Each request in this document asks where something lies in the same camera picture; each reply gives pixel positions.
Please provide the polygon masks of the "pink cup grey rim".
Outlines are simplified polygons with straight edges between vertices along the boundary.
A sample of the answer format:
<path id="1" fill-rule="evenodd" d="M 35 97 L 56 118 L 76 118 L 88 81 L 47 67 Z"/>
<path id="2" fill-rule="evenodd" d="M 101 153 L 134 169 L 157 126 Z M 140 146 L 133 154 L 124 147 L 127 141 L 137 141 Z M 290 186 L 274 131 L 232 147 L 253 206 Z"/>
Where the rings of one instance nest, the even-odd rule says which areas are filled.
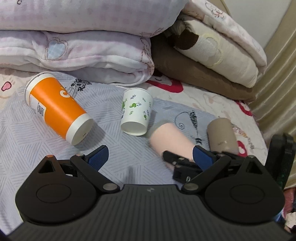
<path id="1" fill-rule="evenodd" d="M 193 144 L 172 122 L 161 120 L 147 131 L 149 145 L 162 157 L 164 151 L 169 151 L 181 157 L 193 160 Z"/>

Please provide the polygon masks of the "white green-print paper cup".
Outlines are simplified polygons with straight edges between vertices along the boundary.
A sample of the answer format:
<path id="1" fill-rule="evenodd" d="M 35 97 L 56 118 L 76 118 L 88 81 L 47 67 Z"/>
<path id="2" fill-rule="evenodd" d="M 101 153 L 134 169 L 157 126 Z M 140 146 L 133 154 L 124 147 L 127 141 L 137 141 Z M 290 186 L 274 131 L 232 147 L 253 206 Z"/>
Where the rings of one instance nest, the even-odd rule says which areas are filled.
<path id="1" fill-rule="evenodd" d="M 147 132 L 154 99 L 142 88 L 130 88 L 123 94 L 120 128 L 132 136 L 142 136 Z"/>

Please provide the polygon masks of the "orange white paper cup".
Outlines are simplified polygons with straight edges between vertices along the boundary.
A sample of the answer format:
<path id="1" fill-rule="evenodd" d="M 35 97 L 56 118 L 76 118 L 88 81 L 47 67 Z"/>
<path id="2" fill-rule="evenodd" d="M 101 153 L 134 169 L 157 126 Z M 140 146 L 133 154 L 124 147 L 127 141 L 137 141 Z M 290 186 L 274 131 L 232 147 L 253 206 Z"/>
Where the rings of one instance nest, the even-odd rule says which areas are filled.
<path id="1" fill-rule="evenodd" d="M 27 83 L 26 104 L 71 145 L 79 144 L 92 129 L 93 118 L 50 72 L 42 72 Z"/>

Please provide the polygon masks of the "beige taupe bottle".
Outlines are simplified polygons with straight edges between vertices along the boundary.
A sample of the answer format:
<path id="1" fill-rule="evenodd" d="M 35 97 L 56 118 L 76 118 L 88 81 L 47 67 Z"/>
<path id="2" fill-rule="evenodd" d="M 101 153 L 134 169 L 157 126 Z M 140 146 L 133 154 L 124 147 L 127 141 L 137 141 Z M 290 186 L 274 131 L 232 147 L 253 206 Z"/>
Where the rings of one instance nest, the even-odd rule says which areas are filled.
<path id="1" fill-rule="evenodd" d="M 210 150 L 239 154 L 239 147 L 232 123 L 228 118 L 217 118 L 207 126 Z"/>

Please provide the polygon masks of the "cartoon bear bed sheet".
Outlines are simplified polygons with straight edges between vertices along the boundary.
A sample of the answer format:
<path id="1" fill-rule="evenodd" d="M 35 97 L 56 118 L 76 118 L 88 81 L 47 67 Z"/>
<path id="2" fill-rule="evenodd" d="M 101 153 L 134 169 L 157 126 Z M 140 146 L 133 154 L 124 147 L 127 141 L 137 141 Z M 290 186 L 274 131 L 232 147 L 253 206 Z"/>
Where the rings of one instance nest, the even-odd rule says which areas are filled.
<path id="1" fill-rule="evenodd" d="M 34 76 L 34 73 L 1 68 L 1 119 L 8 100 Z M 153 76 L 139 88 L 146 89 L 154 98 L 187 105 L 206 111 L 219 118 L 228 118 L 238 141 L 240 154 L 254 155 L 262 164 L 267 158 L 267 146 L 246 102 L 230 100 L 219 94 L 182 83 L 166 76 Z"/>

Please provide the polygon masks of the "beige striped curtain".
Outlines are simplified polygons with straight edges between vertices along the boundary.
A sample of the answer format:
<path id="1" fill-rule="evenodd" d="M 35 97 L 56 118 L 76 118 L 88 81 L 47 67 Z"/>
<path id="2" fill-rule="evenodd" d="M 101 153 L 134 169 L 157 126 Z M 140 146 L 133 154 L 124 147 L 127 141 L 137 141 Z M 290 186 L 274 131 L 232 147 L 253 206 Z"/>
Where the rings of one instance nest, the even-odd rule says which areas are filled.
<path id="1" fill-rule="evenodd" d="M 268 66 L 249 106 L 269 144 L 275 134 L 295 137 L 295 1 L 291 1 L 265 52 Z"/>

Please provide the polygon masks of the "blue-grey patterned cloth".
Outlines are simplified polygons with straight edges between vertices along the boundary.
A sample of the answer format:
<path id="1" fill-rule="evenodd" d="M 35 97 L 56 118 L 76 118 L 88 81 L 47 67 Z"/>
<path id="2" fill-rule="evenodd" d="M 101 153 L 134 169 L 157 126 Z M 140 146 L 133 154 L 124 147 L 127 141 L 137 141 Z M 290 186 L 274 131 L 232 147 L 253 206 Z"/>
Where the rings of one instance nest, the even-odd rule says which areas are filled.
<path id="1" fill-rule="evenodd" d="M 99 146 L 109 149 L 100 172 L 118 185 L 173 184 L 171 171 L 150 147 L 147 136 L 130 136 L 120 129 L 124 88 L 85 83 L 74 99 L 90 114 L 94 125 L 76 146 L 56 134 L 27 106 L 21 84 L 1 108 L 1 230 L 10 233 L 22 219 L 15 205 L 20 186 L 44 156 L 68 159 Z"/>

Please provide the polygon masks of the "cream white pillow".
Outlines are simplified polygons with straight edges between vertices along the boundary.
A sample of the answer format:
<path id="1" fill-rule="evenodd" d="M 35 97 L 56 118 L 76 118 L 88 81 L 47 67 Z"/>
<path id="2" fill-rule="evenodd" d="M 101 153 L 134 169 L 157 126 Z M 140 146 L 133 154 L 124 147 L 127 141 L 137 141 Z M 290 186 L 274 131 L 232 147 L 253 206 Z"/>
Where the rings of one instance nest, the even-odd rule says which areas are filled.
<path id="1" fill-rule="evenodd" d="M 180 15 L 170 28 L 174 48 L 229 81 L 252 88 L 259 74 L 251 56 L 232 40 L 188 15 Z"/>

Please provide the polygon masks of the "large folded pink quilt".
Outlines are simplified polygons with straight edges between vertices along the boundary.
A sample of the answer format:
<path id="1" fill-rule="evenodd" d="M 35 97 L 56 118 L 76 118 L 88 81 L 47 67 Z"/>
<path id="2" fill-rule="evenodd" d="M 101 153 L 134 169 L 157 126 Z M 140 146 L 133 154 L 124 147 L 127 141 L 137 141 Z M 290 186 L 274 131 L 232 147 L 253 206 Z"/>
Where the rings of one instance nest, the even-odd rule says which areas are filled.
<path id="1" fill-rule="evenodd" d="M 1 67 L 138 85 L 185 1 L 1 1 Z"/>

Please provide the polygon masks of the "pink rabbit pillow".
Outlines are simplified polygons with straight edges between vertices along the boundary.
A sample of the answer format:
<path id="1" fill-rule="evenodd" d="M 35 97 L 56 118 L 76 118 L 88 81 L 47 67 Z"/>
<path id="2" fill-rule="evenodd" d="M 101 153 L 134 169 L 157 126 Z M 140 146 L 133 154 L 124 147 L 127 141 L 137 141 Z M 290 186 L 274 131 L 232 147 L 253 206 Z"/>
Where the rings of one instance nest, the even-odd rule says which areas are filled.
<path id="1" fill-rule="evenodd" d="M 254 60 L 259 72 L 267 69 L 267 56 L 262 46 L 227 13 L 209 1 L 188 1 L 182 13 L 202 21 L 242 47 Z"/>

